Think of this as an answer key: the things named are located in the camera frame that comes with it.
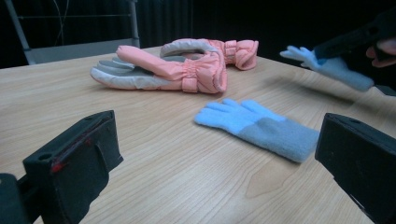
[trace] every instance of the wood grain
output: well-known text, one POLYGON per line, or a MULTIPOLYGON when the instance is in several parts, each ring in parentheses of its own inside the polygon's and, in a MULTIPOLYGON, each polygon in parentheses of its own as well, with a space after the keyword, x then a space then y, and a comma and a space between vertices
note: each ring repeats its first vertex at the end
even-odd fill
POLYGON ((395 137, 396 98, 264 58, 245 72, 228 66, 223 94, 113 90, 90 69, 114 56, 0 70, 1 173, 22 177, 24 158, 114 110, 124 162, 81 223, 371 223, 313 155, 296 164, 193 117, 210 101, 253 99, 316 130, 332 112, 395 137))

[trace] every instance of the light blue glove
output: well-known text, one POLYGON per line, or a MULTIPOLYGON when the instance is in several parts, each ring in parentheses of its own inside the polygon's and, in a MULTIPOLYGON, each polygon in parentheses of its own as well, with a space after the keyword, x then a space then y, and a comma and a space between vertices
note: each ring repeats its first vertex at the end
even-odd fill
POLYGON ((194 121, 220 128, 297 162, 305 161, 318 142, 318 131, 279 116, 252 100, 241 104, 231 99, 224 99, 222 104, 209 103, 194 121))
POLYGON ((287 50, 280 52, 280 56, 302 62, 302 67, 308 67, 312 71, 343 82, 357 91, 368 91, 374 82, 358 72, 351 71, 340 57, 326 60, 318 60, 314 51, 306 48, 288 46, 287 50))

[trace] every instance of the chair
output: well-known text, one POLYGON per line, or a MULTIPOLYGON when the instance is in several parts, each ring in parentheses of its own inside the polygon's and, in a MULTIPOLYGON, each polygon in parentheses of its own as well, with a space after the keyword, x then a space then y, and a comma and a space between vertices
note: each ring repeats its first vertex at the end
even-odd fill
POLYGON ((26 40, 25 34, 21 28, 21 24, 18 15, 16 13, 15 7, 12 3, 12 0, 5 0, 7 5, 7 10, 15 26, 17 35, 21 41, 24 55, 29 64, 50 63, 50 62, 68 60, 68 59, 112 53, 115 52, 115 49, 119 45, 132 45, 140 48, 140 41, 139 41, 138 29, 137 29, 136 9, 135 9, 135 3, 137 2, 137 0, 127 0, 127 1, 129 2, 129 10, 130 10, 131 26, 132 26, 131 38, 93 42, 86 44, 31 49, 26 40))

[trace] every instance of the pink ski glove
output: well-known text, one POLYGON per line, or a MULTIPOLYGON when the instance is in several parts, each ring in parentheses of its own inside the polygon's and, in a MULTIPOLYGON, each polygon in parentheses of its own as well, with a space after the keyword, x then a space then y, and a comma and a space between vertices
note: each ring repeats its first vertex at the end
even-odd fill
POLYGON ((242 40, 235 41, 230 40, 222 42, 219 40, 210 39, 179 39, 172 43, 166 44, 161 49, 161 57, 166 57, 170 55, 180 55, 180 49, 189 49, 190 52, 185 51, 183 56, 188 58, 201 57, 202 53, 192 51, 196 49, 194 46, 196 41, 202 41, 207 43, 224 55, 224 62, 226 64, 235 64, 240 70, 249 70, 256 66, 257 49, 259 47, 258 41, 253 40, 242 40))
POLYGON ((224 92, 227 73, 224 57, 218 49, 202 41, 195 50, 203 53, 196 60, 182 56, 159 58, 132 46, 119 46, 118 57, 134 65, 129 71, 95 66, 91 76, 96 81, 124 90, 183 90, 187 92, 224 92))

